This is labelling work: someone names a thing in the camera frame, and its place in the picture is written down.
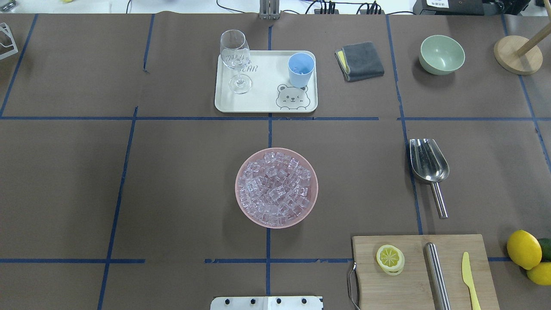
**yellow knife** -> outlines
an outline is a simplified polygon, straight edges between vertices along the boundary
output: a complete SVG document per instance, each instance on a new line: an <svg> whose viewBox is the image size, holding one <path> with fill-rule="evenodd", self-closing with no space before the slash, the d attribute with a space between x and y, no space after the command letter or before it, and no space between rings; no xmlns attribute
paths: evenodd
<svg viewBox="0 0 551 310"><path fill-rule="evenodd" d="M463 274L463 282L469 287L471 293L471 305L473 310L480 310L478 303L477 292L474 290L473 274L471 273L471 263L469 262L469 253L463 253L463 262L461 262L461 273Z"/></svg>

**cartoon bear face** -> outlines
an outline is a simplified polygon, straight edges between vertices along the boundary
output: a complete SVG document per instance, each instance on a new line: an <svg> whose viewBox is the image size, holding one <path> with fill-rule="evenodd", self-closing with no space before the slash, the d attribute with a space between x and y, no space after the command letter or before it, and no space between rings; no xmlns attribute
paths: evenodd
<svg viewBox="0 0 551 310"><path fill-rule="evenodd" d="M301 88L289 87L285 84L277 86L279 95L275 103L282 110L306 110L306 107L310 105L310 98L308 98L308 87Z"/></svg>

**gray cloth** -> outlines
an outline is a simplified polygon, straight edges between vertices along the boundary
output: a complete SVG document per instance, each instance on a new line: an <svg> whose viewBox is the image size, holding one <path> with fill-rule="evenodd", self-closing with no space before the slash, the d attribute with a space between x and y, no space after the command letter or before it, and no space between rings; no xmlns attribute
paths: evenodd
<svg viewBox="0 0 551 310"><path fill-rule="evenodd" d="M348 82L361 81L372 77L379 77L385 74L381 59L373 42L363 42L343 46L342 51L350 73L346 73L344 66L338 61L338 55L335 51L337 62L341 66L344 77Z"/></svg>

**pink bowl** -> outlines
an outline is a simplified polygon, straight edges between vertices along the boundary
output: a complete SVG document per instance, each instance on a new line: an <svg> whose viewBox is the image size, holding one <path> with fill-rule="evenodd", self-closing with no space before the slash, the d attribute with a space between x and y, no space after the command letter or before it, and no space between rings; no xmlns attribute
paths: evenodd
<svg viewBox="0 0 551 310"><path fill-rule="evenodd" d="M308 194L306 196L306 198L308 198L308 200L310 200L310 205L307 208L305 208L305 210L304 210L305 212L301 213L299 217L295 218L291 222L288 222L288 223L286 223L285 225L282 225L282 226L269 226L269 225L266 225L266 224L258 221L257 219L252 217L247 212L247 210L243 207L243 205L241 204L241 201L239 199L239 186L237 185L239 177L241 177L243 175L243 172L245 171L245 169L247 169L247 165L250 162L254 162L254 161L257 161L257 160L263 158L264 154L269 153L269 152L280 152L280 153L283 153L285 155L291 155L292 157L299 160L299 165L301 165L304 168L308 169L311 173L311 176L310 176L310 189L308 190ZM287 228L287 227L293 226L293 225L297 224L298 222L304 220L304 218L308 214L310 214L310 212L312 211L312 209L314 207L314 204L316 203L317 189L318 189L318 185L317 185L316 172L312 168L312 165L306 160L306 158L304 158L302 155L298 154L295 151L292 151L292 150L286 149L286 148L280 148L280 147L266 148L266 149L263 149L261 151L258 151L256 153L254 153L253 155L251 155L251 157L249 157L243 163L243 165L241 165L241 168L239 169L239 172L237 173L237 177L235 178L235 198L237 199L237 204L239 205L239 208L241 208L241 211L243 211L243 213L251 221L253 221L254 223L257 223L260 226L267 227L267 228Z"/></svg>

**green bowl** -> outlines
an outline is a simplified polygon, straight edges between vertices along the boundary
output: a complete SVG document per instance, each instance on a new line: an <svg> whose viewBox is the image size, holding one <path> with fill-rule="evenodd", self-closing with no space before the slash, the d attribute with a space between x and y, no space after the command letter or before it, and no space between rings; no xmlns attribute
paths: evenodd
<svg viewBox="0 0 551 310"><path fill-rule="evenodd" d="M419 62L427 72L443 76L463 66L465 51L449 36L432 35L421 44Z"/></svg>

